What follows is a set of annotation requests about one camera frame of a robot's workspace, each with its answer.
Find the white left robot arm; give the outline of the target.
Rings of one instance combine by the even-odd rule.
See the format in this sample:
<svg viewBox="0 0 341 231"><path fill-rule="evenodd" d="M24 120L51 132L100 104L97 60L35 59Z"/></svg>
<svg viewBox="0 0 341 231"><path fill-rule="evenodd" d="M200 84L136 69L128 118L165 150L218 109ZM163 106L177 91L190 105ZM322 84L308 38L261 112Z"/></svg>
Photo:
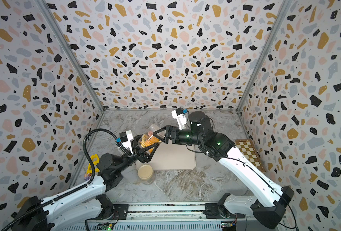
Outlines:
<svg viewBox="0 0 341 231"><path fill-rule="evenodd" d="M119 219L117 211L106 192L115 188L123 179L122 171L140 160L148 163L160 143L157 141L142 148L136 136L131 150L124 148L122 156L104 154L97 164L97 176L54 196L28 199L5 231L58 231L89 219Z"/></svg>

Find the clear plastic cookie jar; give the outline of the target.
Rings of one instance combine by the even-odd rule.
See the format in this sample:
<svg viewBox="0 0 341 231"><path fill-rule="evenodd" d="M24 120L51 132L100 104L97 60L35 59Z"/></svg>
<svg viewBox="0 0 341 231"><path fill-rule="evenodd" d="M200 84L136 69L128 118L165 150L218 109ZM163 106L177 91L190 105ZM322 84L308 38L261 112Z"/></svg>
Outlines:
<svg viewBox="0 0 341 231"><path fill-rule="evenodd" d="M159 126L156 124L151 124L150 127L146 130L146 132L141 136L138 144L140 148L145 148L151 146L155 143L161 143L160 139L156 138L153 133L159 129Z"/></svg>

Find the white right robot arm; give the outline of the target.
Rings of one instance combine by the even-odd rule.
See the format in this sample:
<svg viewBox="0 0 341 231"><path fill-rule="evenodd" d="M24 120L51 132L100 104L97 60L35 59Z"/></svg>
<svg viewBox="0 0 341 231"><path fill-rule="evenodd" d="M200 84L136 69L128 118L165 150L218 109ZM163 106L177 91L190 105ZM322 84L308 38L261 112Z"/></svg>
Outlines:
<svg viewBox="0 0 341 231"><path fill-rule="evenodd" d="M244 183L253 193L252 196L235 196L226 193L217 204L212 216L230 218L232 215L253 216L260 224L274 230L290 208L294 191L281 187L264 175L239 150L236 144L225 134L214 131L214 121L204 112L180 115L173 111L178 126L164 126L153 132L153 136L163 143L176 145L195 145L199 153L215 160Z"/></svg>

